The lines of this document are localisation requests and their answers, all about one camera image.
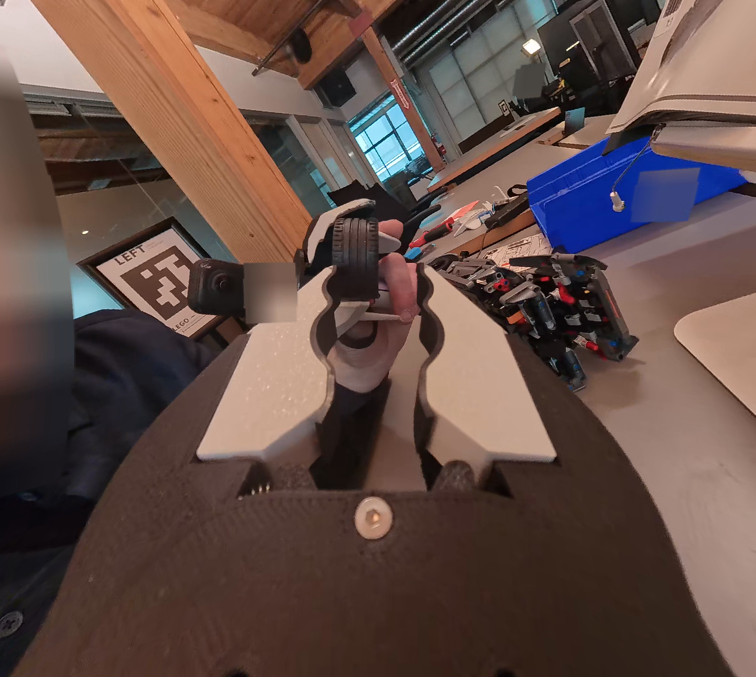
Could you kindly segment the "blue plastic bin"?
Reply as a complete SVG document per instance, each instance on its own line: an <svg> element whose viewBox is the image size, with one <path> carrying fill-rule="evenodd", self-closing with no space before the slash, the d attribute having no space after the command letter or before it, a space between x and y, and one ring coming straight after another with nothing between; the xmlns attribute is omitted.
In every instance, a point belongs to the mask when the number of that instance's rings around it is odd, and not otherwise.
<svg viewBox="0 0 756 677"><path fill-rule="evenodd" d="M652 133L596 143L531 178L531 210L553 247L581 253L649 223L685 222L694 205L746 184L734 168L656 153Z"/></svg>

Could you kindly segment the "white folded paper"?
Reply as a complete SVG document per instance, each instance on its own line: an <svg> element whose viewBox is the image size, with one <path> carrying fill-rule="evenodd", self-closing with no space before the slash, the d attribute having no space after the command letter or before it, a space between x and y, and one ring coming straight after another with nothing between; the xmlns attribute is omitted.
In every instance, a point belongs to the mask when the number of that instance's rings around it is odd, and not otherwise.
<svg viewBox="0 0 756 677"><path fill-rule="evenodd" d="M470 203L454 213L453 234L458 235L466 230L475 230L485 224L494 212L494 203L491 201L478 201Z"/></svg>

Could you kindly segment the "person's left hand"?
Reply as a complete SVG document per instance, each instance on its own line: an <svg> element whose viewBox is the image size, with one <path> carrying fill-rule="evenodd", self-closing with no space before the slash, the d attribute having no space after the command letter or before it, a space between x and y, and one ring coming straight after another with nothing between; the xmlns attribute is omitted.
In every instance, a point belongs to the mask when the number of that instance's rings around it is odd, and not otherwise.
<svg viewBox="0 0 756 677"><path fill-rule="evenodd" d="M417 266L398 251L380 258L379 277L386 286L393 313L410 324L420 312L417 304Z"/></svg>

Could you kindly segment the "framed tag sign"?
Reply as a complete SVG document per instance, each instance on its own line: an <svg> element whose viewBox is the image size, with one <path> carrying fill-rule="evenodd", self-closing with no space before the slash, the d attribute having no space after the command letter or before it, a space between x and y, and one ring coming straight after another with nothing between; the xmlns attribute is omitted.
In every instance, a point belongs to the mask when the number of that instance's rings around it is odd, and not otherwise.
<svg viewBox="0 0 756 677"><path fill-rule="evenodd" d="M187 302L192 266L207 251L174 218L167 218L77 263L124 307L142 311L187 339L206 336L226 345L243 333L239 320L202 314Z"/></svg>

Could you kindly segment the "open instruction book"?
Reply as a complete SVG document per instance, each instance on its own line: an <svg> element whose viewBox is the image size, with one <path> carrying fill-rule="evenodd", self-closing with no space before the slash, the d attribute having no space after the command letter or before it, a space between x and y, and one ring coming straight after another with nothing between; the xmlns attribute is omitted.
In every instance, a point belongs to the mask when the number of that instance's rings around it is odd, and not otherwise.
<svg viewBox="0 0 756 677"><path fill-rule="evenodd" d="M754 125L755 0L666 0L609 133L659 122Z"/></svg>

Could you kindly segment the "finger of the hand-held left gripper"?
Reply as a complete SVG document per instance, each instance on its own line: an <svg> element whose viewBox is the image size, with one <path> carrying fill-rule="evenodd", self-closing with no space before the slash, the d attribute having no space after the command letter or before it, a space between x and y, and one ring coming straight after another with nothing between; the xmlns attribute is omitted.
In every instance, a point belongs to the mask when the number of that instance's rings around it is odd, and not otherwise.
<svg viewBox="0 0 756 677"><path fill-rule="evenodd" d="M308 227L308 231L302 244L306 266L312 266L315 263L317 247L326 238L327 230L334 225L336 220L348 216L353 218L369 218L372 216L375 207L375 200L357 199L339 205L326 213L317 216Z"/></svg>
<svg viewBox="0 0 756 677"><path fill-rule="evenodd" d="M370 302L341 302L338 306L338 336L344 336L358 323L384 320L384 314L373 313L372 307Z"/></svg>

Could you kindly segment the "black equipment cabinet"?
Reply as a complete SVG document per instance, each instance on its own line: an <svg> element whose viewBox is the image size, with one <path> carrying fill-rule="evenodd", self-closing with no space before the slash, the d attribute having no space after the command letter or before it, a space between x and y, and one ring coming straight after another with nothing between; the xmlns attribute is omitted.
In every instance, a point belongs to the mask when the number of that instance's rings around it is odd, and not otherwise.
<svg viewBox="0 0 756 677"><path fill-rule="evenodd" d="M581 92L634 77L641 58L630 30L659 16L658 0L568 0L537 33L555 77Z"/></svg>

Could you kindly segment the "partly built lego car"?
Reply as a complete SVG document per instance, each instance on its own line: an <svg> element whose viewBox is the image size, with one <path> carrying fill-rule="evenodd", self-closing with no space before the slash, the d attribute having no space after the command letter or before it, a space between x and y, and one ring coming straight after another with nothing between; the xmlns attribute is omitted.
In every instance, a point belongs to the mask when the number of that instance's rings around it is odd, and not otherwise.
<svg viewBox="0 0 756 677"><path fill-rule="evenodd" d="M429 266L506 332L527 341L573 391L587 379L576 349L620 362L638 344L606 278L608 266L589 255L553 252L500 266L491 258L448 253Z"/></svg>

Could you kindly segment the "wooden support post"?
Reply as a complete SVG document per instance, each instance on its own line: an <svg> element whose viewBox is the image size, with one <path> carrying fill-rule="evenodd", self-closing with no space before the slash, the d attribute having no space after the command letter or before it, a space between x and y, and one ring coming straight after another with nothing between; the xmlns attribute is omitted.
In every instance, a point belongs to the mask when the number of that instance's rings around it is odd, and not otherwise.
<svg viewBox="0 0 756 677"><path fill-rule="evenodd" d="M30 0L243 263L288 262L311 217L164 0Z"/></svg>

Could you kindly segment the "red handled tool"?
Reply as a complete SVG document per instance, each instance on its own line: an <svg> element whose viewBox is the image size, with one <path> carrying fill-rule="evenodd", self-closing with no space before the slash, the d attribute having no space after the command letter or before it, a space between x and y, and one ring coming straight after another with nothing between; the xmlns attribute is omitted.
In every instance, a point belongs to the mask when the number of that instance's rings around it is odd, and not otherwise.
<svg viewBox="0 0 756 677"><path fill-rule="evenodd" d="M430 243L436 241L437 239L443 238L449 233L453 231L454 228L454 219L448 218L447 220L444 220L439 225L435 226L432 229L428 229L425 231L422 236L414 239L409 244L410 249L415 248L422 248L426 245L429 245Z"/></svg>

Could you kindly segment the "white sticker sheet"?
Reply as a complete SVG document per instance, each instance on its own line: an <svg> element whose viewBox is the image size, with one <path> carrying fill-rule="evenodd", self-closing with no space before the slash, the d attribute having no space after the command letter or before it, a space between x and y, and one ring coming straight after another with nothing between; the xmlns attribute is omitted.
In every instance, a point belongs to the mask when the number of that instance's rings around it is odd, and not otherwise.
<svg viewBox="0 0 756 677"><path fill-rule="evenodd" d="M512 259L550 255L552 251L553 248L547 238L541 233L536 233L533 236L521 238L510 244L490 248L480 256L480 259L491 261L497 266L520 271L522 268L511 266Z"/></svg>

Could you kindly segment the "black office chair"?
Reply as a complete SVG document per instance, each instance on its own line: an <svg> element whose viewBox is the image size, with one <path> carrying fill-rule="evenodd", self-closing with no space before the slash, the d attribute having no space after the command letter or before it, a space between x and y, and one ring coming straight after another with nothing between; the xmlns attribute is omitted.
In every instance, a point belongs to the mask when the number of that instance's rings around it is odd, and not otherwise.
<svg viewBox="0 0 756 677"><path fill-rule="evenodd" d="M366 188L359 181L352 181L346 187L326 193L336 206L345 205L354 200L368 199L375 202L373 217L379 221L398 220L404 226L402 243L404 248L414 240L421 223L435 214L440 205L433 205L436 195L430 193L412 206L402 204L395 196L386 191L380 184Z"/></svg>

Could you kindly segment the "black wall speaker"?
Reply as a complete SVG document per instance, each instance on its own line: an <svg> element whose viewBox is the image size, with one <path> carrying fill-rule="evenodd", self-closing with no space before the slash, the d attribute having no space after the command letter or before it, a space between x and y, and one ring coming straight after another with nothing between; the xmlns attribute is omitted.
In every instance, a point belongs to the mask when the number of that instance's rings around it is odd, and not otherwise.
<svg viewBox="0 0 756 677"><path fill-rule="evenodd" d="M327 109L343 107L357 95L344 68L334 68L314 87L314 92Z"/></svg>

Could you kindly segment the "black lego wheel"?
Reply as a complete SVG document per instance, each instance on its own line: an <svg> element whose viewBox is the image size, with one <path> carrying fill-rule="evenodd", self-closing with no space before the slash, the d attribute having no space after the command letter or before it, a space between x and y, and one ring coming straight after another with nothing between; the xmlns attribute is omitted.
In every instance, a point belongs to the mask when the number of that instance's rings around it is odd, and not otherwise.
<svg viewBox="0 0 756 677"><path fill-rule="evenodd" d="M339 218L334 223L332 265L340 299L369 302L380 296L379 222L375 218Z"/></svg>

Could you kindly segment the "black power adapter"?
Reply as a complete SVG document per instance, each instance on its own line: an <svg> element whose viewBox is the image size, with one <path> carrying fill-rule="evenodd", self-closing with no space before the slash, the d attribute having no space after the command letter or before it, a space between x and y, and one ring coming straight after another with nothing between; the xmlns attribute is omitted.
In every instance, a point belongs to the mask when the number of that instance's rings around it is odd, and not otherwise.
<svg viewBox="0 0 756 677"><path fill-rule="evenodd" d="M507 202L505 205L496 209L494 213L485 220L487 230L501 228L511 220L524 214L530 208L527 193L517 196L515 199Z"/></svg>

